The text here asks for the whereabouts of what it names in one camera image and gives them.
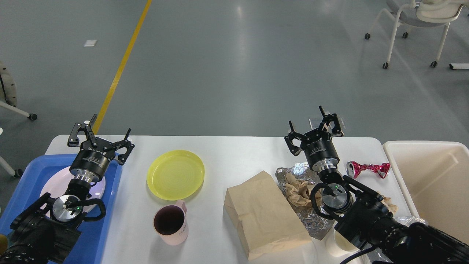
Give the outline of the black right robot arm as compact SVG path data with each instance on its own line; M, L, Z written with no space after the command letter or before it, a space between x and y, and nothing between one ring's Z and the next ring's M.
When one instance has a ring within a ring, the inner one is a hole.
M384 196L356 180L355 165L349 176L339 172L333 137L344 136L341 122L337 114L319 109L318 127L299 133L290 121L284 139L294 156L305 153L309 169L320 179L308 194L312 209L336 221L335 231L359 249L342 262L380 249L394 264L467 264L467 244L424 223L400 224L384 204Z

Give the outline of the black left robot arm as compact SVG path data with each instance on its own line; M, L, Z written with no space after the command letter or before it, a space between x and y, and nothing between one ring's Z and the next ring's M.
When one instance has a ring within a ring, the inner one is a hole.
M90 190L103 179L113 160L125 164L134 144L129 140L131 129L118 142L95 136L96 119L93 115L74 125L67 145L80 150L70 166L73 177L67 189L60 197L46 192L12 221L11 246L1 254L2 264L62 264L79 240L80 224L106 216L104 202L92 198Z

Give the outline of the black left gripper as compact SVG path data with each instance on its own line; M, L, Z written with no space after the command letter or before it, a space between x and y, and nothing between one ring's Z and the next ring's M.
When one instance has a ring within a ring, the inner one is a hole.
M91 182L100 182L104 177L112 160L119 165L127 162L134 144L129 139L131 128L127 130L124 138L118 142L109 142L95 136L92 127L97 120L94 114L88 122L75 123L69 135L67 146L79 147L79 132L83 132L87 141L82 142L80 151L72 162L69 171L74 176L84 176L91 179ZM126 149L123 154L116 154L119 149Z

